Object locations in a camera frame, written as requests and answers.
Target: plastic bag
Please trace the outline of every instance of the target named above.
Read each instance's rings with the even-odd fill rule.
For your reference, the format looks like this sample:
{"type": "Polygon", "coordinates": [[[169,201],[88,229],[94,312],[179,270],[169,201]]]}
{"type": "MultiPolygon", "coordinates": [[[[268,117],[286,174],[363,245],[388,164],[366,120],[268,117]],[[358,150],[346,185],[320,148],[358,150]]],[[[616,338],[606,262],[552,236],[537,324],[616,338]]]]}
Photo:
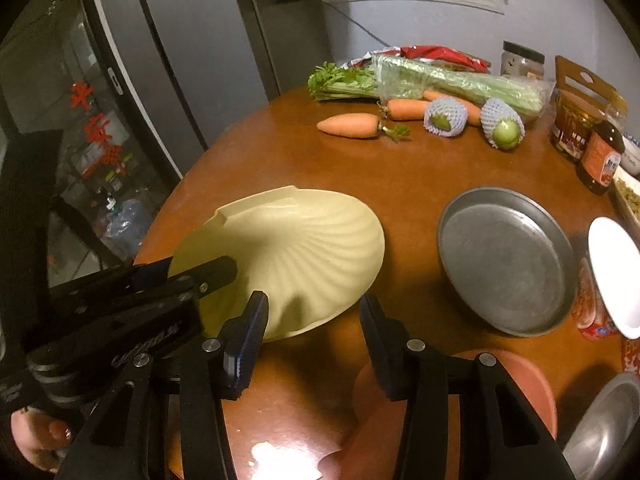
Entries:
{"type": "Polygon", "coordinates": [[[454,72],[420,61],[377,54],[372,67],[382,103],[393,98],[421,99],[435,90],[483,106],[495,97],[506,102],[526,120],[540,117],[556,86],[555,82],[526,77],[454,72]]]}
{"type": "Polygon", "coordinates": [[[152,218],[140,200],[125,200],[108,214],[109,225],[104,237],[127,258],[134,259],[151,227],[152,218]]]}

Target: human hand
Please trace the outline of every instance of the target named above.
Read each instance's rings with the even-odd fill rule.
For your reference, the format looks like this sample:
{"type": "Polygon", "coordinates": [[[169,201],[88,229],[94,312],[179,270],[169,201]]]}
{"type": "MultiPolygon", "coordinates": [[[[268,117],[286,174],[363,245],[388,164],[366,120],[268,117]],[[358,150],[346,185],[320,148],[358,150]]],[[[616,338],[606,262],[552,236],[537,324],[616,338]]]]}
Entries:
{"type": "Polygon", "coordinates": [[[53,453],[71,443],[72,432],[66,422],[56,420],[35,408],[11,415],[11,431],[20,453],[43,471],[57,473],[60,460],[53,453]]]}

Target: metal bowl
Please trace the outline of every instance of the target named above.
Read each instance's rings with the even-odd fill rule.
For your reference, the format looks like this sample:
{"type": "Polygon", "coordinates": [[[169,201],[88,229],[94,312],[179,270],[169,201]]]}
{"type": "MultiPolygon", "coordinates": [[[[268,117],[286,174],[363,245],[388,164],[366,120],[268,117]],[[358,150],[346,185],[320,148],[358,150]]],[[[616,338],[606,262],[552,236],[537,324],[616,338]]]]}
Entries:
{"type": "Polygon", "coordinates": [[[602,389],[564,448],[576,480],[597,480],[612,467],[640,415],[640,380],[617,375],[602,389]]]}
{"type": "Polygon", "coordinates": [[[458,294],[498,330],[543,335],[571,310],[571,244],[551,215],[520,193],[479,187],[455,198],[440,218],[438,245],[458,294]]]}

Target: green fruit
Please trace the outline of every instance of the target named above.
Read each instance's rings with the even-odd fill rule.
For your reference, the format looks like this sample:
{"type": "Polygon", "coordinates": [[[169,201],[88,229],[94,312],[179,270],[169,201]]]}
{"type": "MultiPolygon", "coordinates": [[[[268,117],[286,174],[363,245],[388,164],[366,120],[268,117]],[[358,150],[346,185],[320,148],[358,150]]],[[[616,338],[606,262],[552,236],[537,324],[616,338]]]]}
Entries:
{"type": "Polygon", "coordinates": [[[451,131],[451,123],[447,116],[444,114],[432,115],[431,116],[431,124],[435,126],[437,129],[442,130],[443,132],[451,131]]]}
{"type": "Polygon", "coordinates": [[[495,127],[493,138],[501,150],[515,148],[520,142],[520,126],[512,119],[503,119],[495,127]]]}

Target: cable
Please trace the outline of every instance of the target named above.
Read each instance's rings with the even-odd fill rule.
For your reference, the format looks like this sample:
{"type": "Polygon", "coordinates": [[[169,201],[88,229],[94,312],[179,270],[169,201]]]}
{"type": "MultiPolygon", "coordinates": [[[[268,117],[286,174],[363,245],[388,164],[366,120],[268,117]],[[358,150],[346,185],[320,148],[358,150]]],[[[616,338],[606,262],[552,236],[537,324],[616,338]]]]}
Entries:
{"type": "Polygon", "coordinates": [[[338,14],[343,15],[347,20],[349,20],[351,23],[353,23],[353,25],[356,25],[357,27],[361,28],[362,30],[364,30],[364,32],[366,32],[367,34],[369,34],[374,40],[376,40],[378,43],[382,44],[383,46],[387,46],[387,47],[391,47],[391,45],[389,45],[388,43],[385,43],[385,41],[380,40],[379,37],[377,37],[373,32],[371,32],[370,30],[367,30],[363,25],[361,25],[360,23],[358,23],[356,20],[354,20],[351,16],[346,15],[344,12],[342,12],[340,9],[338,9],[337,7],[332,6],[332,4],[327,3],[326,1],[322,1],[326,6],[331,7],[333,10],[335,10],[335,12],[337,12],[338,14]]]}

